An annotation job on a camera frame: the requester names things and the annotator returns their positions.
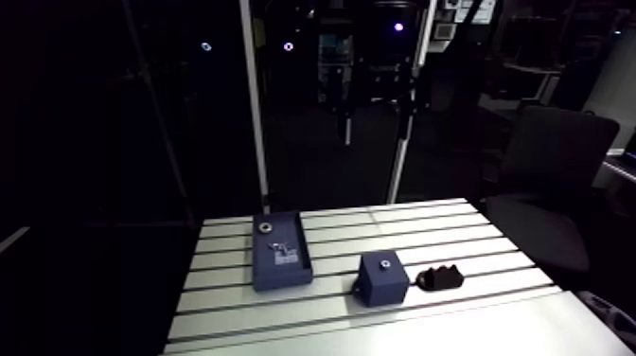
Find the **small blue block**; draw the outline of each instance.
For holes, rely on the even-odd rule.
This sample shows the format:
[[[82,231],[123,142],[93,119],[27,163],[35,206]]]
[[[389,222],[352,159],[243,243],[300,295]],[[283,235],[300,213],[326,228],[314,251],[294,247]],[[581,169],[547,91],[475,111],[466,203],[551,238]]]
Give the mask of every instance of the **small blue block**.
[[[409,284],[409,277],[395,251],[362,254],[358,288],[360,299],[367,307],[401,303]]]

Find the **white table surface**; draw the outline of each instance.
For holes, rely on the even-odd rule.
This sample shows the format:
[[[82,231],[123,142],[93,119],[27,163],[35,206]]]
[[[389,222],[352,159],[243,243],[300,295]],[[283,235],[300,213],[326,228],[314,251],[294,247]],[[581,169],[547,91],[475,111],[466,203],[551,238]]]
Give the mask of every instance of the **white table surface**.
[[[252,218],[205,221],[165,353],[631,354],[464,199],[301,218],[314,279],[267,293],[250,285]],[[466,280],[434,293],[410,287],[400,305],[366,308],[349,291],[360,253],[381,249],[396,250],[411,280],[452,264]]]

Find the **blue open tray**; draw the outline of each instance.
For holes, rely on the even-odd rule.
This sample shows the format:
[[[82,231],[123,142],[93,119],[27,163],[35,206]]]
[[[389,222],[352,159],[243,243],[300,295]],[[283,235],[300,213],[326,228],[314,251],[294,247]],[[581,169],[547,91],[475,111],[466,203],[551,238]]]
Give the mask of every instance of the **blue open tray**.
[[[269,223],[272,231],[259,227]],[[252,227],[252,285],[255,291],[267,291],[311,283],[313,269],[300,215],[295,212],[254,216]],[[286,251],[272,244],[285,245]]]

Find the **metal bolt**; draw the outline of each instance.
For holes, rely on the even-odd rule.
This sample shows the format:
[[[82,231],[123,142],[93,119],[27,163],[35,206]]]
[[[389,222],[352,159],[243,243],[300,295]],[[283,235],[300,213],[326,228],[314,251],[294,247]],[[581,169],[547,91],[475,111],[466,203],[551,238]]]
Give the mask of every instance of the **metal bolt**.
[[[274,227],[269,222],[262,222],[258,226],[258,231],[260,231],[261,234],[269,234],[272,230],[274,230]]]
[[[388,259],[383,259],[380,261],[380,268],[384,271],[388,270],[391,267],[391,262]]]

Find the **blue box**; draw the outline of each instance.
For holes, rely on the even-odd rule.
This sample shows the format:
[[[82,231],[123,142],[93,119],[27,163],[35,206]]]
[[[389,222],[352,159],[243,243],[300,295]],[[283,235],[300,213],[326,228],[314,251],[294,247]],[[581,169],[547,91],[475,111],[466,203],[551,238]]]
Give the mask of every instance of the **blue box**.
[[[298,213],[254,216],[252,231],[255,291],[311,283],[313,269]]]
[[[358,294],[367,307],[399,304],[409,290],[409,277],[395,251],[362,254]]]

